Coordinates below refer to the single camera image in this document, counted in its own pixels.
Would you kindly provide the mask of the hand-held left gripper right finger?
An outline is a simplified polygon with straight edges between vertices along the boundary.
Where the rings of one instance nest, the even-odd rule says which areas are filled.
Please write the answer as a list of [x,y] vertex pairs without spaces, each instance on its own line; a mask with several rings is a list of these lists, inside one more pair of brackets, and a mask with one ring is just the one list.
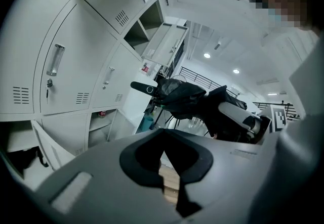
[[166,148],[180,162],[177,209],[164,212],[169,223],[270,223],[273,218],[266,180],[278,133],[261,145],[213,140],[165,130]]

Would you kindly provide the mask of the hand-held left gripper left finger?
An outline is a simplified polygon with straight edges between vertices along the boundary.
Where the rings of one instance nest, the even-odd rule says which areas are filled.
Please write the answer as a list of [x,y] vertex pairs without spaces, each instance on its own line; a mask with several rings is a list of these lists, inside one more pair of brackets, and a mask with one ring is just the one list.
[[164,129],[97,145],[50,175],[34,202],[53,223],[180,223],[159,174],[162,154],[180,148]]

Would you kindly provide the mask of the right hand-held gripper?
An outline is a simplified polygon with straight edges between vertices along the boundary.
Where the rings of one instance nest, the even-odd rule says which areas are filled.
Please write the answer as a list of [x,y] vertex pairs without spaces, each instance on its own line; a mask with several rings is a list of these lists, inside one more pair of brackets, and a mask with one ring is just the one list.
[[219,112],[233,120],[240,127],[253,132],[248,133],[248,143],[262,144],[270,133],[281,131],[287,124],[285,107],[283,105],[266,105],[265,109],[258,109],[256,105],[248,105],[248,111],[228,102],[219,104]]

